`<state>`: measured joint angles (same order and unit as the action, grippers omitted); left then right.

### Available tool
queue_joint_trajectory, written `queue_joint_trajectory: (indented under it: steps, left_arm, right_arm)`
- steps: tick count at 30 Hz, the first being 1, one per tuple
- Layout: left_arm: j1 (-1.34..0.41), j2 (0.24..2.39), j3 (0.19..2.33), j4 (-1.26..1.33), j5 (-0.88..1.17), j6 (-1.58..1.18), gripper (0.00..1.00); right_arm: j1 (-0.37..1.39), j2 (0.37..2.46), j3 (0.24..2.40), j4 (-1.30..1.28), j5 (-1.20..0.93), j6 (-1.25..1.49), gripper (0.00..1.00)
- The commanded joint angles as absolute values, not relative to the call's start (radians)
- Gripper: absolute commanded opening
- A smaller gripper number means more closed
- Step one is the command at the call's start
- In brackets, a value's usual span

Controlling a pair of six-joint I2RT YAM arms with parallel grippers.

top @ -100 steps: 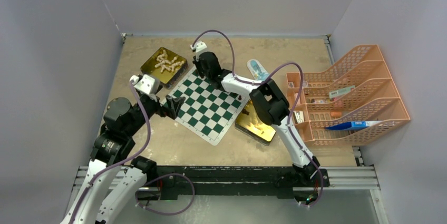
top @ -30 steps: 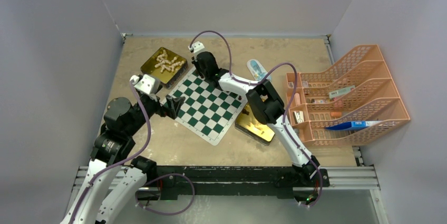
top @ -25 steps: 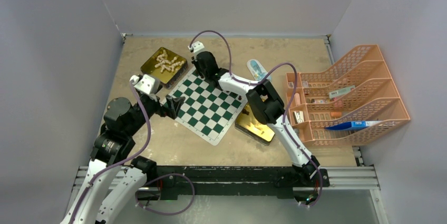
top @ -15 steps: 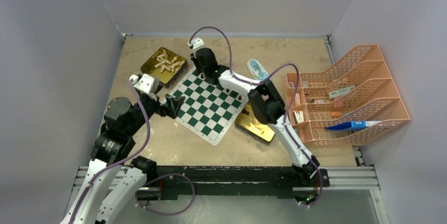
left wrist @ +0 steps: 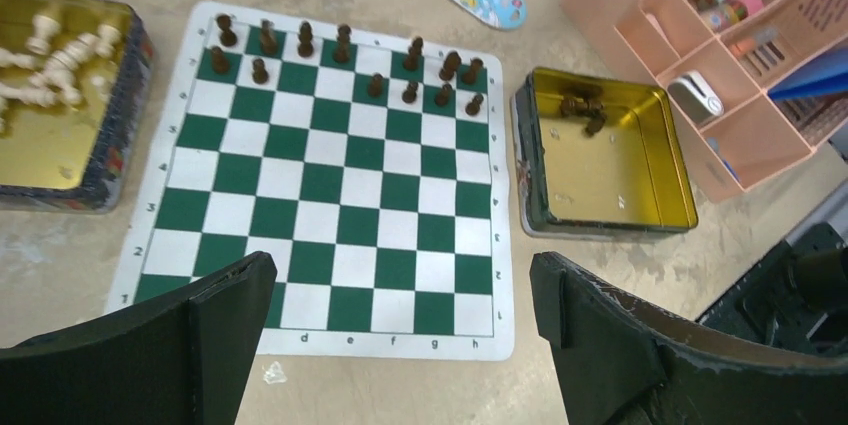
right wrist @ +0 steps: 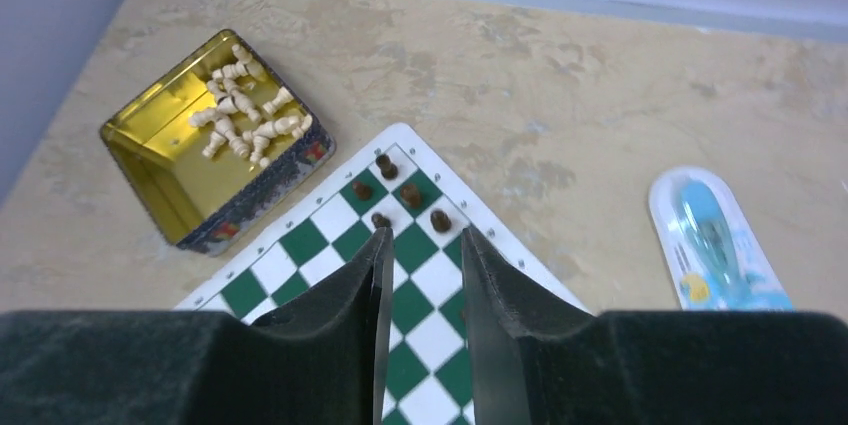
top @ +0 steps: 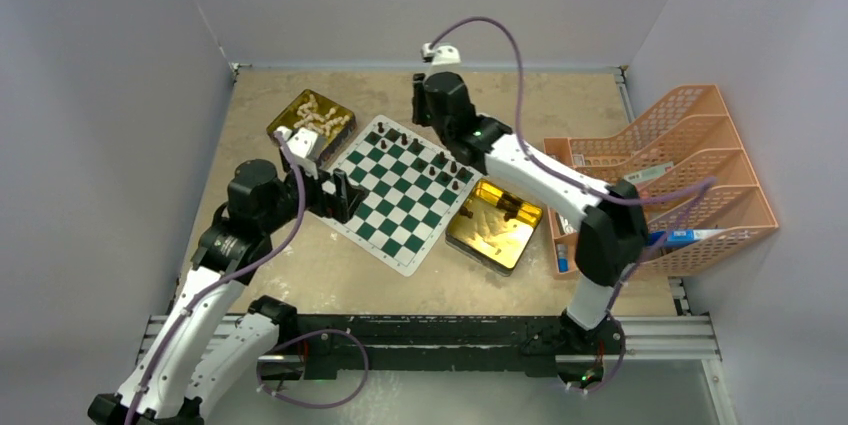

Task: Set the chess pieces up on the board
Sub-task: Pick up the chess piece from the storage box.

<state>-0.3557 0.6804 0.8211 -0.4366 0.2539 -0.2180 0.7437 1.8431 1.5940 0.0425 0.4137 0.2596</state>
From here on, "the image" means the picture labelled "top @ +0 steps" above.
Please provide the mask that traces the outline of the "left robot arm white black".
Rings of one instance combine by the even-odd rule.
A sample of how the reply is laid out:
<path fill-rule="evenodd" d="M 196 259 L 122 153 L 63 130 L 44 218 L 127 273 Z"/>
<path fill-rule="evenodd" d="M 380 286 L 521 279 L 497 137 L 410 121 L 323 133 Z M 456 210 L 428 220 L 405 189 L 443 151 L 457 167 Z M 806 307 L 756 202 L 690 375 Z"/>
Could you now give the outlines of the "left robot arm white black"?
<path fill-rule="evenodd" d="M 207 349 L 222 319 L 276 254 L 272 235 L 308 212 L 349 221 L 367 197 L 341 169 L 289 166 L 279 177 L 264 159 L 240 164 L 191 258 L 179 299 L 146 355 L 118 391 L 88 408 L 96 424 L 203 424 L 222 395 L 266 351 L 284 354 L 298 340 L 297 310 L 270 297 L 253 302 L 235 330 Z"/>

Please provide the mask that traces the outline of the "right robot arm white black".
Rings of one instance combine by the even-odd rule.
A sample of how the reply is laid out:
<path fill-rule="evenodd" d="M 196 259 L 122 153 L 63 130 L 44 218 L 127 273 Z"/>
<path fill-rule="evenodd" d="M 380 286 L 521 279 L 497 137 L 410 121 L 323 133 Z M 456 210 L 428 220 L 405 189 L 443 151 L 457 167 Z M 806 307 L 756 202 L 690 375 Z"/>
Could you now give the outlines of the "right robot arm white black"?
<path fill-rule="evenodd" d="M 625 268 L 649 238 L 636 187 L 583 175 L 529 146 L 508 125 L 477 113 L 460 75 L 416 73 L 412 121 L 430 127 L 450 156 L 486 177 L 523 186 L 577 232 L 575 293 L 561 322 L 564 344 L 584 352 L 601 336 Z"/>

